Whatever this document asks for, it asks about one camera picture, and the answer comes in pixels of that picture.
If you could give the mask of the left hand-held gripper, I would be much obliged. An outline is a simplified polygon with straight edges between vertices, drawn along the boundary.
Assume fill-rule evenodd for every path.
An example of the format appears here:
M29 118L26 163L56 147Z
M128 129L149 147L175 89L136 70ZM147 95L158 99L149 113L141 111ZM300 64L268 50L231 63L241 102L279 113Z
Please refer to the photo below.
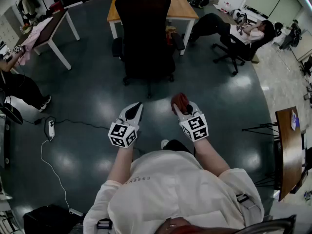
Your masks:
M139 123L143 114L143 103L133 103L121 111L121 118L111 124L108 137L112 145L128 148L138 137Z

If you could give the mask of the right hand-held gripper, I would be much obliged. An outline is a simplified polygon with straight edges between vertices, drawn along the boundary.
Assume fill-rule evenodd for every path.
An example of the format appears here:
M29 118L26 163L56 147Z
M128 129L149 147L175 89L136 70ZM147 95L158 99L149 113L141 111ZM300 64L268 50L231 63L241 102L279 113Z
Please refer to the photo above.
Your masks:
M186 119L187 115L182 113L178 106L174 103L174 112L179 119ZM208 124L204 114L201 113L199 107L192 101L188 104L188 113L196 113L195 116L191 116L185 121L179 123L184 134L192 141L196 142L209 135Z

